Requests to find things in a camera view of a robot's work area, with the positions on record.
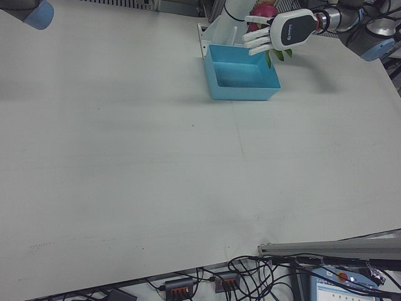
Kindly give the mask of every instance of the blue plastic tray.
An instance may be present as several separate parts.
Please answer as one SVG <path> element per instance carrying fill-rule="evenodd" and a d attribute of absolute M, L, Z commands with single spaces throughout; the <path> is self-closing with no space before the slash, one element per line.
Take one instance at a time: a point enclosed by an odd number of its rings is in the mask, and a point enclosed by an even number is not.
<path fill-rule="evenodd" d="M 243 47 L 209 45 L 204 66 L 214 99 L 267 100 L 281 88 L 273 62 L 269 69 L 264 53 L 249 56 Z"/>

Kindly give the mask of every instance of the green leaf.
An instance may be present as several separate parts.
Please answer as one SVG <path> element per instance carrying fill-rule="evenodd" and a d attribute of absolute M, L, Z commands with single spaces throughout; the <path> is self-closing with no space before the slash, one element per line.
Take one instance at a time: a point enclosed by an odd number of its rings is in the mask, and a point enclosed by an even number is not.
<path fill-rule="evenodd" d="M 283 55 L 283 52 L 282 52 L 282 51 L 273 49 L 273 52 L 274 52 L 274 54 L 277 56 L 277 58 L 278 58 L 280 61 L 284 61 L 284 55 Z"/>
<path fill-rule="evenodd" d="M 288 54 L 290 58 L 293 57 L 293 51 L 291 49 L 285 49 L 285 52 Z"/>
<path fill-rule="evenodd" d="M 269 50 L 266 50 L 264 53 L 264 58 L 266 59 L 266 63 L 268 64 L 269 69 L 271 68 L 271 59 L 269 55 Z"/>

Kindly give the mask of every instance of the red emergency stop button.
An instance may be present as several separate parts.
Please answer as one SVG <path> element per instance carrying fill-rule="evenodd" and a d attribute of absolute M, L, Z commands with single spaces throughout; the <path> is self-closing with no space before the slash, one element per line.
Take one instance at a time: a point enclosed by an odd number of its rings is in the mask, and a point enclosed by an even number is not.
<path fill-rule="evenodd" d="M 340 272 L 338 273 L 338 281 L 346 282 L 348 280 L 348 276 L 346 273 Z"/>

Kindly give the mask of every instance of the white tabletop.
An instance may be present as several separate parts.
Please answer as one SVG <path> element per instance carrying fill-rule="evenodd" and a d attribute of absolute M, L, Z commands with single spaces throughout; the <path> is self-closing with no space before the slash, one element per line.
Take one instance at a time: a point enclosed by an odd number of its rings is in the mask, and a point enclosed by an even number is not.
<path fill-rule="evenodd" d="M 401 99 L 312 36 L 268 102 L 210 98 L 196 18 L 0 12 L 0 292 L 14 301 L 400 228 Z"/>

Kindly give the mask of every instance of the white robotic finger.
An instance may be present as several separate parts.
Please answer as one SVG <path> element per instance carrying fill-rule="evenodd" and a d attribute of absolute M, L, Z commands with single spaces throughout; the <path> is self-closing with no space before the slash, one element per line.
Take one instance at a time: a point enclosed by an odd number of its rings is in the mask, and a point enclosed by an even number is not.
<path fill-rule="evenodd" d="M 269 24 L 270 20 L 273 20 L 274 18 L 266 18 L 266 17 L 260 17 L 260 16 L 246 16 L 245 21 L 250 22 L 250 23 L 260 23 L 260 24 Z"/>
<path fill-rule="evenodd" d="M 270 50 L 270 49 L 273 49 L 272 44 L 264 44 L 262 46 L 258 46 L 258 47 L 250 49 L 248 53 L 249 53 L 249 55 L 256 55 L 260 52 L 265 52 L 266 50 Z"/>
<path fill-rule="evenodd" d="M 251 33 L 244 34 L 242 36 L 242 40 L 244 42 L 248 42 L 248 41 L 260 38 L 261 36 L 267 36 L 269 33 L 270 33 L 270 27 L 266 27 L 266 28 L 263 28 L 263 29 L 252 31 Z"/>
<path fill-rule="evenodd" d="M 270 42 L 269 36 L 263 36 L 262 38 L 258 38 L 252 41 L 248 41 L 244 43 L 245 48 L 254 48 L 263 44 Z"/>

